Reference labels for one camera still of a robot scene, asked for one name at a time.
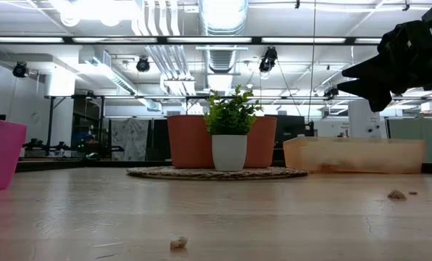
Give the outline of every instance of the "crumb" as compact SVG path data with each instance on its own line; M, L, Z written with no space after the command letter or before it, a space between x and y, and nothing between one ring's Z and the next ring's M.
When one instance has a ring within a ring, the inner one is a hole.
M389 199L399 199L399 200L406 200L406 196L396 189L392 190L389 195L387 195Z
M185 248L187 245L188 239L186 237L181 236L178 240L171 241L170 248L171 249L178 249L178 248Z

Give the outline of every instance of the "ceiling camera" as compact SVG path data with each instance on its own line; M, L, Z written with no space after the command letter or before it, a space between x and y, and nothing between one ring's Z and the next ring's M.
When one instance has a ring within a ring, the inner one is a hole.
M28 76L28 67L26 62L17 62L13 68L13 75L18 78L26 78Z
M144 73L150 70L150 63L148 57L140 57L137 63L137 71Z
M261 73L268 73L275 65L277 59L277 51L274 46L269 46L263 58L261 58L261 63L259 64L259 71Z

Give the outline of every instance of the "terracotta pot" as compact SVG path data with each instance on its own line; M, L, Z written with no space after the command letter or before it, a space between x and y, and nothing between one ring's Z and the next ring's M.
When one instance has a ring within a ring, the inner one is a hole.
M167 119L171 158L175 168L214 168L211 135L201 115L176 115Z
M258 117L248 134L244 167L269 167L273 162L277 119Z

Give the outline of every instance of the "table surface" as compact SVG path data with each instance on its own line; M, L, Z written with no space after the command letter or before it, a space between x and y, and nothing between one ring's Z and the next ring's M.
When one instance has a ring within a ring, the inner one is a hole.
M407 201L387 199L392 189ZM171 252L179 236L187 249ZM0 260L432 260L432 175L217 182L114 168L17 173L0 191Z

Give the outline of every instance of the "round mat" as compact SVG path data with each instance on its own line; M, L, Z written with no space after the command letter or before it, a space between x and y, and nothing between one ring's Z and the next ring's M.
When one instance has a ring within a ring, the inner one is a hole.
M135 167L128 169L128 175L138 178L162 178L194 181L253 181L274 178L295 178L308 174L304 170L285 167L265 169L243 169L237 172L221 172L208 169L175 169L174 167Z

